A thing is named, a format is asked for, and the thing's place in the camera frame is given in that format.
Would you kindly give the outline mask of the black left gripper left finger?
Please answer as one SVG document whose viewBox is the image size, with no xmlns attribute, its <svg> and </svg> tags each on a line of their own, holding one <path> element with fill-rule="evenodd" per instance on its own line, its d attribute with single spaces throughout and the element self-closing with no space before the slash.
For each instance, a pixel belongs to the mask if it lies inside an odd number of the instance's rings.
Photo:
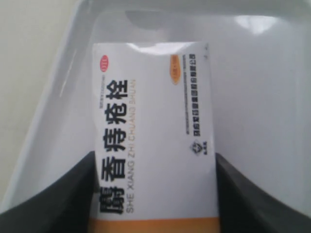
<svg viewBox="0 0 311 233">
<path fill-rule="evenodd" d="M 0 215 L 2 233 L 86 233 L 96 181 L 95 152 L 42 192 Z"/>
</svg>

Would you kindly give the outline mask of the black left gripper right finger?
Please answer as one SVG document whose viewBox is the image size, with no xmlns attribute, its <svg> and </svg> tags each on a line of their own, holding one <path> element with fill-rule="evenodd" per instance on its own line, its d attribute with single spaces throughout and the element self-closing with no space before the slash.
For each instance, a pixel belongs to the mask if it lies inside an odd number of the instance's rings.
<svg viewBox="0 0 311 233">
<path fill-rule="evenodd" d="M 222 233 L 309 233 L 311 219 L 273 198 L 216 154 Z"/>
</svg>

